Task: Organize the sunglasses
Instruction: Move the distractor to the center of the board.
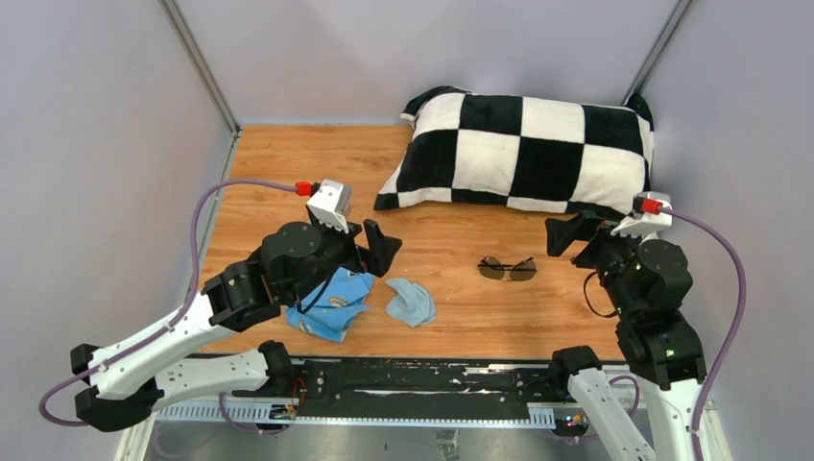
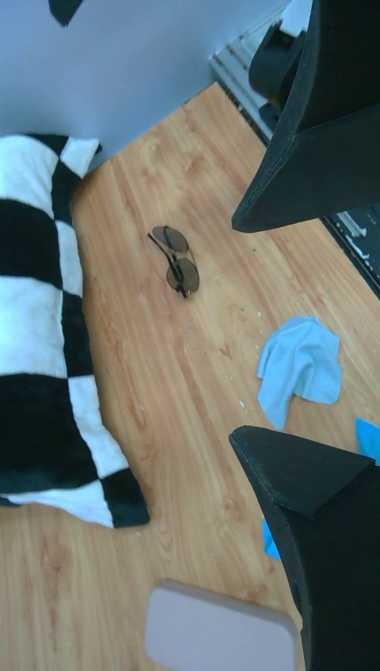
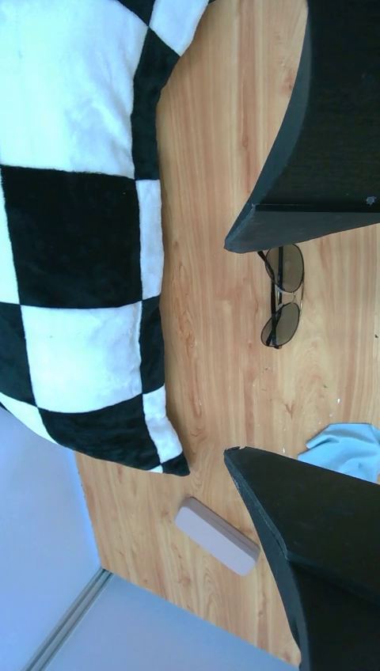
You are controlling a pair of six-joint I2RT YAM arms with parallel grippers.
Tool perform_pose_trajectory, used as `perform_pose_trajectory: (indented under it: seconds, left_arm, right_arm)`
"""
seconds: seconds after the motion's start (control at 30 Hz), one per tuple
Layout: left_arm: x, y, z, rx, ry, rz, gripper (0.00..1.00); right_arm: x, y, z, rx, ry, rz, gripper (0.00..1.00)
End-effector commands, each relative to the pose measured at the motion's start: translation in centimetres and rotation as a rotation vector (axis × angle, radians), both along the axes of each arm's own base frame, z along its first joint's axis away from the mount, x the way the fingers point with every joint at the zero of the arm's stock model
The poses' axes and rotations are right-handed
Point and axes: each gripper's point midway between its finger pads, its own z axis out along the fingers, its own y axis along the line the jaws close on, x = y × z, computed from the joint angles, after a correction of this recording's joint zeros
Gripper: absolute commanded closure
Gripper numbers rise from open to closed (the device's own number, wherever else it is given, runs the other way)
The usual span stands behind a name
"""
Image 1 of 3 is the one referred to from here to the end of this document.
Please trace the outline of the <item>light blue cleaning cloth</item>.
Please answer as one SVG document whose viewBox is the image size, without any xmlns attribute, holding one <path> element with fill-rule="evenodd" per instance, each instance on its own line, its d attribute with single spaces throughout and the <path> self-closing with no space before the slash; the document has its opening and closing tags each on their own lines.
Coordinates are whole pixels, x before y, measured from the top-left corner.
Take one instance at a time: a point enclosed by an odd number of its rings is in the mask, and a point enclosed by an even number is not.
<svg viewBox="0 0 814 461">
<path fill-rule="evenodd" d="M 395 291 L 386 306 L 393 319 L 415 328 L 432 323 L 437 315 L 433 297 L 418 283 L 407 279 L 389 279 L 386 284 Z"/>
</svg>

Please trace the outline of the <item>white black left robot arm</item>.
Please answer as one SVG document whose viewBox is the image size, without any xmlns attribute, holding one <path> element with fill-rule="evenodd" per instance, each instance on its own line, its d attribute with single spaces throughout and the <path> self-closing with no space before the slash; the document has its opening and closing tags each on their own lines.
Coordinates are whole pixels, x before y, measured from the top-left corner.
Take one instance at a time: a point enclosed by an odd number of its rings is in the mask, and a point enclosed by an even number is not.
<svg viewBox="0 0 814 461">
<path fill-rule="evenodd" d="M 306 296 L 341 268 L 383 277 L 401 246 L 401 239 L 385 235 L 370 219 L 346 230 L 315 217 L 283 225 L 165 318 L 107 347 L 74 348 L 72 371 L 86 384 L 74 398 L 77 418 L 114 432 L 196 397 L 233 391 L 286 395 L 296 372 L 280 342 L 216 358 L 192 354 L 278 317 L 285 307 L 304 307 Z"/>
</svg>

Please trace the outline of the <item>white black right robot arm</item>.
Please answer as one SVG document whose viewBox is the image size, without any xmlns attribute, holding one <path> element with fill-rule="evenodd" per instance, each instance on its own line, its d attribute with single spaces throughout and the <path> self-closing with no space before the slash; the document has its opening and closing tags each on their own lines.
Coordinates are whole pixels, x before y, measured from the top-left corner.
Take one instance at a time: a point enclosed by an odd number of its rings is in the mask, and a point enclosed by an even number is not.
<svg viewBox="0 0 814 461">
<path fill-rule="evenodd" d="M 575 241 L 585 248 L 571 262 L 590 269 L 615 308 L 615 335 L 650 416 L 648 443 L 611 390 L 589 346 L 553 353 L 548 387 L 575 400 L 613 460 L 688 460 L 689 424 L 706 378 L 698 334 L 680 313 L 693 278 L 680 246 L 658 238 L 666 215 L 639 214 L 616 223 L 591 211 L 545 222 L 546 252 L 560 256 Z"/>
</svg>

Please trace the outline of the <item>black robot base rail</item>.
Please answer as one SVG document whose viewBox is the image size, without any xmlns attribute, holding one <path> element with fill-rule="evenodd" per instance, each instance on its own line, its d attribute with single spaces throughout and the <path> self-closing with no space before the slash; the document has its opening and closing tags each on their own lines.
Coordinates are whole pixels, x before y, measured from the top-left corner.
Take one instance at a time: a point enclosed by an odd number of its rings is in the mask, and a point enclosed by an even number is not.
<svg viewBox="0 0 814 461">
<path fill-rule="evenodd" d="M 282 395 L 232 391 L 173 404 L 163 423 L 224 423 L 273 430 L 294 425 L 513 428 L 576 439 L 584 410 L 551 383 L 548 360 L 303 356 Z"/>
</svg>

